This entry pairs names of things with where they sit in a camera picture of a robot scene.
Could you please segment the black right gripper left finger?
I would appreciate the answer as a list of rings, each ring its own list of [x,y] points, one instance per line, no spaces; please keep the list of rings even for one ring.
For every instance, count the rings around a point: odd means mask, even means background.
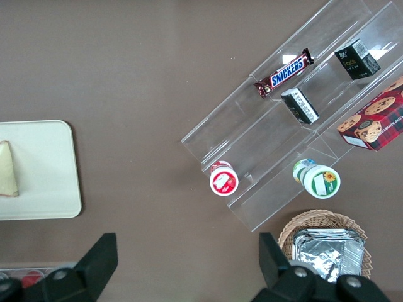
[[[24,288],[1,281],[1,301],[97,301],[118,266],[115,233],[105,233],[73,268],[61,268]]]

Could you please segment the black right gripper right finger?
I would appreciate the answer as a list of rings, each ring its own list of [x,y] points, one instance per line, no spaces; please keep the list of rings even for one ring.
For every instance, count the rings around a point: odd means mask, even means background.
[[[303,266],[289,263],[271,233],[259,234],[259,265],[266,287],[253,301],[388,301],[371,280],[342,275],[329,283]]]

